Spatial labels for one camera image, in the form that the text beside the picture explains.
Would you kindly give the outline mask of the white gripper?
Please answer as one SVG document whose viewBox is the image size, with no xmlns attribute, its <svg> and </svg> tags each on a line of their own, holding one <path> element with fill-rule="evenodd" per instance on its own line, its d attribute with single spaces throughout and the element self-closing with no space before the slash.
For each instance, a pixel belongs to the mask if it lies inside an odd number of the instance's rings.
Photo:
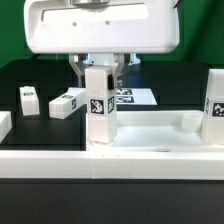
<svg viewBox="0 0 224 224">
<path fill-rule="evenodd" d="M 85 86 L 85 56 L 116 53 L 108 89 L 121 89 L 129 65 L 123 53 L 169 53 L 179 44 L 177 0 L 109 0 L 75 4 L 73 0 L 26 0 L 24 26 L 34 53 L 76 53 L 69 64 Z"/>
</svg>

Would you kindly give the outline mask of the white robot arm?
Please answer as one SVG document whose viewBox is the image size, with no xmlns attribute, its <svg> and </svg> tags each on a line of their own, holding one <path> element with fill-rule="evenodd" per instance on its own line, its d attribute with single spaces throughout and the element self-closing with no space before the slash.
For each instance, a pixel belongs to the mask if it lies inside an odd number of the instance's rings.
<svg viewBox="0 0 224 224">
<path fill-rule="evenodd" d="M 115 75 L 138 54 L 169 53 L 179 44 L 179 0 L 25 0 L 24 27 L 35 54 L 67 54 L 83 80 L 89 65 Z"/>
</svg>

